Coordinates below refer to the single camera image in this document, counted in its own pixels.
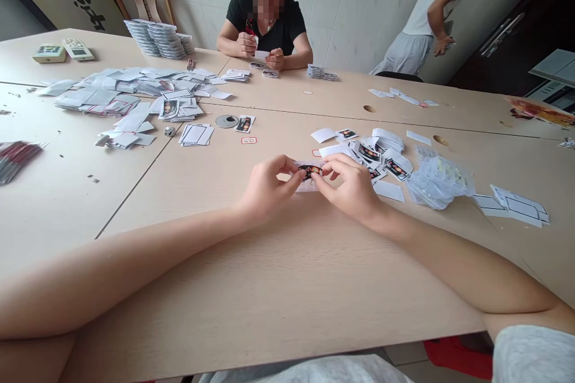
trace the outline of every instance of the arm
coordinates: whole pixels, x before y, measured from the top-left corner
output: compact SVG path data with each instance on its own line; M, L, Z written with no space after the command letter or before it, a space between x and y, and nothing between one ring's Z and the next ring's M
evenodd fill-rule
M312 174L319 191L347 215L394 241L483 313L492 339L507 326L531 324L575 335L575 311L522 269L491 250L384 204L367 168L343 154L328 156L324 175L341 175L338 189Z
M277 174L293 172L288 182ZM86 244L0 285L0 342L81 328L190 256L264 222L303 178L293 160L257 165L236 205Z
M445 32L445 18L443 16L443 10L445 6L452 2L453 0L435 0L427 11L427 19L429 21L429 26L437 39L437 45L435 46L434 55L437 57L439 55L445 54L445 48L450 43L454 43L452 37L448 36Z
M269 68L274 70L303 69L308 64L313 63L313 50L307 38L307 33L303 32L297 36L293 41L293 46L297 53L287 57L284 57L281 48L274 49L270 56L265 59Z
M226 19L217 37L217 50L230 57L252 57L256 52L256 39L247 33L240 33Z

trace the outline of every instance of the woman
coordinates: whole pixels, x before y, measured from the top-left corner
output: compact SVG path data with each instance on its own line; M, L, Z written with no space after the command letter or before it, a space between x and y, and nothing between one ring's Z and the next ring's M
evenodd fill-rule
M313 51L304 17L294 0L231 0L217 49L231 57L253 57L269 52L265 62L281 71L306 68Z
M385 57L371 72L399 72L418 75L435 43L434 55L445 55L455 40L444 21L461 0L417 0L403 31L395 38Z
M333 154L324 162L321 175L310 175L328 201L376 232L382 241L397 244L482 313L495 341L496 383L575 381L572 308L498 254L383 203L373 190L368 169L351 158ZM287 182L277 178L290 172L293 176ZM341 177L339 188L324 179L329 174L330 180ZM253 169L243 198L229 208L101 238L3 279L2 382L58 383L74 346L75 331L190 256L264 224L306 178L306 171L299 171L292 159L277 156ZM229 370L205 374L201 382L256 379L259 383L411 382L375 355Z

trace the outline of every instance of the door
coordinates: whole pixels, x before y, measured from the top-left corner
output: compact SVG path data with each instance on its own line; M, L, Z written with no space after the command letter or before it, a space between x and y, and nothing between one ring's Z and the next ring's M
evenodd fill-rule
M522 0L449 81L523 97L544 82L529 70L556 49L575 51L573 0Z

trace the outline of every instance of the table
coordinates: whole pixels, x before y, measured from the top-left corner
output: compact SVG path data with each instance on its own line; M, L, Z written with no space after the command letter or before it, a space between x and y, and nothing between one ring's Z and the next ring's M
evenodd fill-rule
M566 244L575 224L567 196L575 187L533 183L525 163L529 150L565 163L559 174L572 170L575 159L555 141L244 108L216 111L215 105L203 108L211 114L202 121L210 123L220 114L255 115L249 136L256 136L258 143L242 145L243 134L223 129L216 129L208 147L180 148L171 141L105 235L235 202L254 163L281 152L298 160L313 159L311 151L319 144L309 134L316 129L349 127L361 135L384 127L400 136L409 129L448 141L448 147L435 141L433 146L476 172L479 192L489 193L489 184L495 183L539 199L548 207L552 224L526 229L516 220L505 220L502 230L499 219L484 217L467 197L456 198L445 211L412 204L406 191L407 203L386 202L506 256L575 305L568 285L575 275L568 261L572 254L565 253L573 248ZM286 124L296 126L286 133ZM415 162L417 142L404 139L404 154ZM500 163L485 159L478 148L492 148L501 155ZM526 155L516 157L509 148ZM219 163L233 169L215 174ZM164 172L177 173L177 181L159 182ZM389 175L384 180L398 184ZM524 232L532 235L528 243L522 241ZM545 241L546 255L525 262L522 257L533 258L526 248L534 241ZM550 278L538 272L549 275L541 266L544 261L555 271ZM565 278L563 284L556 283L559 274ZM321 195L303 194L266 226L192 257L86 327L63 382L77 381L81 373L86 382L142 381L482 329L475 310L396 246L349 220ZM109 374L104 377L102 370Z
M170 140L154 117L156 130L147 133L157 137L149 147L95 147L97 134L117 118L65 111L52 100L0 84L0 109L12 111L0 116L0 142L49 143L0 189L0 214L9 220L2 223L0 279L94 240Z
M42 43L61 43L62 39L81 39L96 57L95 61L77 62L67 57L65 63L39 64L32 59ZM45 86L45 79L80 80L105 68L154 67L186 70L187 58L169 60L142 54L135 40L85 30L65 29L0 42L0 82ZM218 51L196 49L191 55L198 67L215 74L225 67L229 57Z
M231 59L226 69L249 69L250 83L229 83L226 100L210 98L209 104L258 108L330 117L356 118L446 129L472 130L503 135L533 136L563 140L569 135L557 126L538 120L513 118L503 96L394 80L354 72L336 71L340 81L314 80L305 69L283 71L275 80L249 68L249 60ZM378 98L369 89L397 88L419 101L433 100L439 107L421 108L402 99Z

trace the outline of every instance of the hand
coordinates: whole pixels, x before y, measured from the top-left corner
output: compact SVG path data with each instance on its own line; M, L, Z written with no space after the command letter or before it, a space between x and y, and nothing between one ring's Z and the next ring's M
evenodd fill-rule
M435 51L433 52L433 55L435 57L445 55L447 45L453 44L453 43L455 43L455 39L453 39L451 36L447 36L446 38L441 39L441 40L438 39L437 43L435 44Z
M283 50L281 48L274 49L269 57L265 58L265 62L267 63L268 67L273 70L282 70L283 64L285 63L286 58L283 55Z
M337 208L373 229L374 220L392 208L377 197L370 172L345 154L332 154L323 161L327 162L322 168L324 176L332 174L331 181L341 176L344 183L335 189L321 175L312 174L317 189Z
M240 46L240 57L248 58L253 57L258 47L256 38L248 33L240 33L238 36L238 45Z
M277 178L278 174L293 173L289 181ZM246 192L236 204L236 209L256 224L263 223L280 209L305 177L288 156L277 156L254 166Z

